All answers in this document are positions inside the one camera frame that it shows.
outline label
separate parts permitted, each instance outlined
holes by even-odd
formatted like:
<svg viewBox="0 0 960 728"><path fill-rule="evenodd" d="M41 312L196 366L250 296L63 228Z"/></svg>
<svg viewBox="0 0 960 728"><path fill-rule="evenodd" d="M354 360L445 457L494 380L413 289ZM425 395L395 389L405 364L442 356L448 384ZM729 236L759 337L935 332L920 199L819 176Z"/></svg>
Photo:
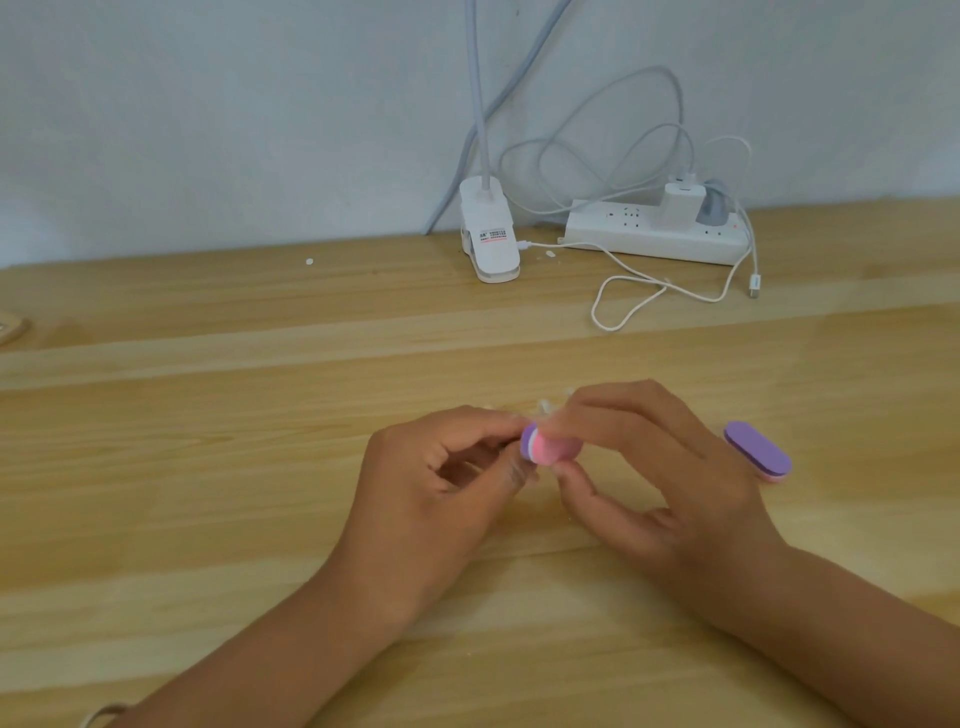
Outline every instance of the label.
<svg viewBox="0 0 960 728"><path fill-rule="evenodd" d="M488 231L480 231L479 238L481 243L498 243L501 240L507 239L507 231L505 228L493 228Z"/></svg>

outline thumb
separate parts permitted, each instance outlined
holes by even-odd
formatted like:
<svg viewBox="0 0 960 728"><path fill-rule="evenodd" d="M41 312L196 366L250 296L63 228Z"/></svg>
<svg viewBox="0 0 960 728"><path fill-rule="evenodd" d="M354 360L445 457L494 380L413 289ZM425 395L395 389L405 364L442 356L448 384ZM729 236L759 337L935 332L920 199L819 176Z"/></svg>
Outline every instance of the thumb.
<svg viewBox="0 0 960 728"><path fill-rule="evenodd" d="M598 492L587 471L573 460L556 463L553 473L566 510L587 531L641 565L651 558L660 540L647 527L642 514Z"/></svg>
<svg viewBox="0 0 960 728"><path fill-rule="evenodd" d="M523 459L520 443L511 443L460 493L461 500L471 511L484 513L486 522L490 523L536 469L536 465Z"/></svg>

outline wood grain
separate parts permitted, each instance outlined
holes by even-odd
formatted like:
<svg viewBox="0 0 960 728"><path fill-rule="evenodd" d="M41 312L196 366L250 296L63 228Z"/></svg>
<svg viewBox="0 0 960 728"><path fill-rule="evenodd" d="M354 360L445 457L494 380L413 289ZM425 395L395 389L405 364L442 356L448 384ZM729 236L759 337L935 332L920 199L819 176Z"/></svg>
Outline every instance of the wood grain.
<svg viewBox="0 0 960 728"><path fill-rule="evenodd" d="M453 235L0 272L0 305L34 324L0 352L0 724L135 700L288 594L335 542L374 429L601 380L752 422L794 459L766 491L793 543L960 621L960 203L766 210L756 229L758 301L741 272L723 303L664 296L613 335L588 318L601 255L530 250L490 286ZM600 315L641 295L615 288ZM616 458L584 462L658 502ZM654 593L549 477L318 718L640 722L847 724Z"/></svg>

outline round wooden edge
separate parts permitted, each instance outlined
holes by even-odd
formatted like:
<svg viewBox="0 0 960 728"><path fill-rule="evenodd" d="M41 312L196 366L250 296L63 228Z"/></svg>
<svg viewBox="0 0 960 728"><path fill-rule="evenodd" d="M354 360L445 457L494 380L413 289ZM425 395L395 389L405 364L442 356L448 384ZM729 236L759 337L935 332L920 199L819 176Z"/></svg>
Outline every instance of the round wooden edge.
<svg viewBox="0 0 960 728"><path fill-rule="evenodd" d="M0 347L17 338L29 325L30 322L22 316L0 310Z"/></svg>

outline person's right hand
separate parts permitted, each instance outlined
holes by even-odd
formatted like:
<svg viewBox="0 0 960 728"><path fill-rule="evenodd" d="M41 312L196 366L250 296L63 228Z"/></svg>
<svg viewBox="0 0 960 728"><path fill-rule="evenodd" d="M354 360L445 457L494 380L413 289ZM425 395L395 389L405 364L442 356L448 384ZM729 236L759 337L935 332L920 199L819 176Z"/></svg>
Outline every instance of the person's right hand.
<svg viewBox="0 0 960 728"><path fill-rule="evenodd" d="M539 427L618 450L660 490L667 507L638 513L599 493L578 463L554 466L570 513L688 609L735 632L776 589L790 548L754 466L662 385L584 387Z"/></svg>

